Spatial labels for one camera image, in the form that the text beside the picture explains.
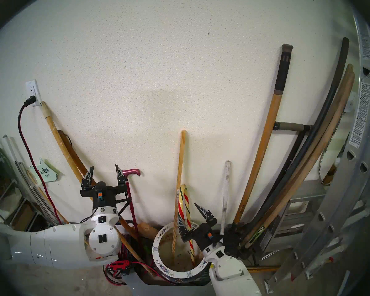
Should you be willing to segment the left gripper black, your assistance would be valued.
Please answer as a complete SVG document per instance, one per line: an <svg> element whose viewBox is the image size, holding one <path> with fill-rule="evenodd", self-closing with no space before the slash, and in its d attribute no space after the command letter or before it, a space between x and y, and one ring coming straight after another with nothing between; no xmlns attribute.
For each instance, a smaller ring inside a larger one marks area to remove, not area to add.
<svg viewBox="0 0 370 296"><path fill-rule="evenodd" d="M90 167L81 182L80 195L92 198L92 209L100 207L116 208L116 195L127 192L126 177L118 165L115 165L117 174L117 186L109 186L100 181L92 186L94 166Z"/></svg>

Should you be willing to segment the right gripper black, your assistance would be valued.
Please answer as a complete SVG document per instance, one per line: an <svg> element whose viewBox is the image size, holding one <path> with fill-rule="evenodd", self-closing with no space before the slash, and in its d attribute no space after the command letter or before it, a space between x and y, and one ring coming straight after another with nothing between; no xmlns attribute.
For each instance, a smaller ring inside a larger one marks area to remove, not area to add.
<svg viewBox="0 0 370 296"><path fill-rule="evenodd" d="M181 235L181 239L183 242L188 242L190 240L194 240L199 249L204 251L208 246L217 244L221 242L224 235L214 233L212 227L217 224L217 219L211 213L210 210L198 205L196 202L194 203L199 213L203 216L206 223L202 223L198 228L188 230L185 222L181 216L181 214L177 213L177 225L178 225L178 232Z"/></svg>

